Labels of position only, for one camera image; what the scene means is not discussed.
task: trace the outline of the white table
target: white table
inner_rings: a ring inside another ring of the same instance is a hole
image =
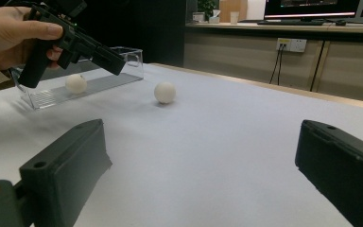
[[[353,105],[363,102],[151,64],[145,72],[141,81],[39,111],[15,88],[1,91],[0,179],[17,183],[23,163],[75,125],[102,118],[113,166],[77,227],[351,226],[294,158],[304,119],[363,140],[363,107]],[[170,105],[154,98],[161,81],[177,88]]]

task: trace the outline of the black pistol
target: black pistol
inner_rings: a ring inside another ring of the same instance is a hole
[[[18,82],[28,88],[36,88],[48,64],[46,51],[53,45],[63,51],[58,59],[58,65],[63,69],[71,63],[77,63],[80,57],[90,59],[92,63],[103,69],[119,75],[125,65],[124,59],[70,22],[70,18],[82,12],[87,4],[83,0],[60,1],[44,0],[44,4],[33,5],[28,20],[38,20],[60,25],[63,35],[56,41],[38,40],[32,51]]]

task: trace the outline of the transparent container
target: transparent container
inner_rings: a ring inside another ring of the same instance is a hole
[[[112,47],[111,49],[122,56],[126,62],[118,76],[105,70],[104,71],[107,72],[107,76],[97,76],[96,73],[94,73],[94,70],[99,69],[98,66],[91,63],[90,60],[80,60],[77,64],[75,64],[76,67],[74,66],[73,69],[61,70],[59,72],[49,70],[45,71],[38,86],[31,89],[18,84],[17,78],[19,77],[21,70],[18,70],[17,73],[16,70],[12,71],[12,76],[17,88],[19,89],[21,99],[33,110],[39,110],[58,105],[64,101],[95,94],[144,78],[143,51],[141,49],[124,46]],[[55,82],[47,82],[44,80],[44,78],[65,78],[66,75],[75,73],[81,74],[87,80],[86,90],[76,95],[70,93],[66,89],[64,84],[65,79],[59,79],[59,81],[56,81],[57,79],[52,80]]]

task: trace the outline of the white ball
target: white ball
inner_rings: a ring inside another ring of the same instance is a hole
[[[175,98],[176,88],[170,82],[161,82],[156,85],[154,95],[160,103],[167,104]]]
[[[87,88],[87,80],[80,74],[73,74],[67,76],[65,86],[72,94],[80,94]]]

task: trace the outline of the screw hole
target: screw hole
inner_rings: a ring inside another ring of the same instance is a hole
[[[41,167],[44,167],[45,165],[46,165],[46,162],[39,162],[39,163],[34,164],[34,167],[41,168]]]

